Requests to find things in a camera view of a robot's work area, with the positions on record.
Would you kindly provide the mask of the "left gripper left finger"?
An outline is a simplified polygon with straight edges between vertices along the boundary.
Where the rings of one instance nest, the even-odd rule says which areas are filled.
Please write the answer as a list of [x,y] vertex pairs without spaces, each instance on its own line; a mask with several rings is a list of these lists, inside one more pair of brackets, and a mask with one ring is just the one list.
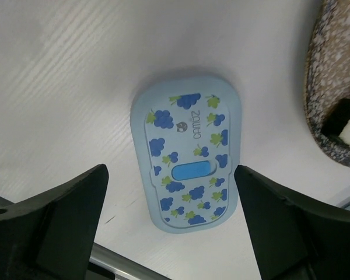
[[84,279],[109,172],[99,164],[0,207],[0,279]]

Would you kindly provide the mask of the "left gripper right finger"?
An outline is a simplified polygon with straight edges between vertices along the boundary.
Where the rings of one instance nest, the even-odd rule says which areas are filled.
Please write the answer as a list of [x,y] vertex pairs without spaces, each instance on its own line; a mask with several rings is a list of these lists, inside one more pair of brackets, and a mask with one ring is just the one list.
[[247,166],[234,177],[262,279],[350,279],[349,210]]

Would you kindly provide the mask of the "terrazzo pattern lunch box lid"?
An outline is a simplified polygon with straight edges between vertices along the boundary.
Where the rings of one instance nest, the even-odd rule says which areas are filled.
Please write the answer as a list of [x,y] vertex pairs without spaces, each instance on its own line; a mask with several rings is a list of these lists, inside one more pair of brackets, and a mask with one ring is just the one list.
[[239,199],[242,105],[226,80],[201,75],[158,82],[134,101],[130,125],[153,224],[167,233],[209,229]]

